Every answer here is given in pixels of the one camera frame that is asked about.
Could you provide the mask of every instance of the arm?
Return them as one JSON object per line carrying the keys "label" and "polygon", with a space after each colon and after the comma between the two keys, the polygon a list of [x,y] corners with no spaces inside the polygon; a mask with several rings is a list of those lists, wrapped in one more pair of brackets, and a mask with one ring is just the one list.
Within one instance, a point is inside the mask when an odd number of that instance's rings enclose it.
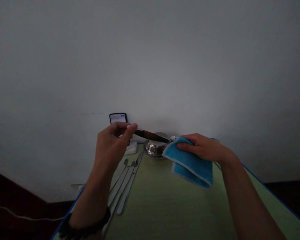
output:
{"label": "arm", "polygon": [[[132,124],[127,128],[128,125],[130,123],[115,122],[98,134],[93,169],[69,221],[72,228],[85,228],[103,219],[113,173],[138,127]],[[89,236],[87,239],[101,238],[99,231],[97,236]]]}
{"label": "arm", "polygon": [[220,164],[239,239],[286,239],[261,201],[240,160],[230,149],[200,134],[182,137],[194,146],[179,143],[177,147],[180,150]]}

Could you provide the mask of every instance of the bowl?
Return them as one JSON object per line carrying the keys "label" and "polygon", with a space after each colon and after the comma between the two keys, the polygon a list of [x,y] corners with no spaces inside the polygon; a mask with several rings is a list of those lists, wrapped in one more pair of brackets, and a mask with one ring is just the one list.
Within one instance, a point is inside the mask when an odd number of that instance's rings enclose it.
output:
{"label": "bowl", "polygon": [[[157,132],[155,134],[157,134],[161,137],[164,137],[164,138],[168,138],[168,136],[165,133]],[[151,140],[147,139],[144,142],[143,150],[144,150],[145,154],[148,155],[149,157],[156,159],[156,160],[161,160],[161,159],[165,159],[165,157],[162,156],[162,153],[168,144],[169,143],[151,141]]]}

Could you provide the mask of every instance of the white napkin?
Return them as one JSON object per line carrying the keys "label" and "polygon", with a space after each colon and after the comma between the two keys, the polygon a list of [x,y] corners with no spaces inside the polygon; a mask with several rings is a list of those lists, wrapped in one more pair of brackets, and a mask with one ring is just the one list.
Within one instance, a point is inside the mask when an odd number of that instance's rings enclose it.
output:
{"label": "white napkin", "polygon": [[130,142],[130,145],[127,147],[124,155],[133,154],[137,152],[137,142]]}

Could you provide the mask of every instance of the finger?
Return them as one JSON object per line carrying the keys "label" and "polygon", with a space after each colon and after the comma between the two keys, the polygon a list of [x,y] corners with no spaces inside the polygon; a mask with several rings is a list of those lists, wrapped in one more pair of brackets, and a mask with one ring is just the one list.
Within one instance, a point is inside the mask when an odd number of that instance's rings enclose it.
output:
{"label": "finger", "polygon": [[199,152],[198,146],[193,146],[187,143],[178,143],[177,148],[179,148],[182,151],[191,152],[194,154],[197,154]]}
{"label": "finger", "polygon": [[182,135],[181,137],[184,137],[188,140],[190,140],[190,142],[192,142],[194,145],[198,145],[199,143],[203,143],[207,140],[210,140],[210,138],[205,137],[199,133],[193,133],[193,134],[189,134],[189,135]]}
{"label": "finger", "polygon": [[120,128],[127,128],[127,126],[131,125],[131,123],[124,123],[124,122],[114,122],[109,127],[107,127],[105,130],[107,132],[115,132]]}
{"label": "finger", "polygon": [[124,132],[127,130],[127,128],[119,128],[116,132],[115,132],[115,136],[119,137],[120,135],[123,135]]}
{"label": "finger", "polygon": [[196,143],[196,140],[199,138],[199,133],[193,133],[193,134],[188,134],[188,135],[182,135],[181,137],[184,137],[185,139],[190,140],[193,144]]}
{"label": "finger", "polygon": [[132,135],[134,134],[134,132],[137,130],[138,125],[133,123],[131,124],[126,131],[124,132],[123,136],[121,137],[123,139],[123,141],[128,142],[128,140],[132,137]]}

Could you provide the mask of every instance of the hand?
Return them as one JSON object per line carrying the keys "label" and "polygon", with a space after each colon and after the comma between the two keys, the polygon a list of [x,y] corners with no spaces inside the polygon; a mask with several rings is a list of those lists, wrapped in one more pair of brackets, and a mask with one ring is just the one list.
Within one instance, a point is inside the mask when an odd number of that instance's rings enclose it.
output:
{"label": "hand", "polygon": [[194,153],[202,159],[215,161],[219,164],[230,161],[239,161],[235,153],[229,148],[210,138],[202,136],[198,133],[183,135],[182,137],[190,140],[194,146],[187,143],[178,143],[177,148],[180,150]]}
{"label": "hand", "polygon": [[93,168],[102,168],[113,173],[137,128],[135,123],[114,122],[99,132]]}

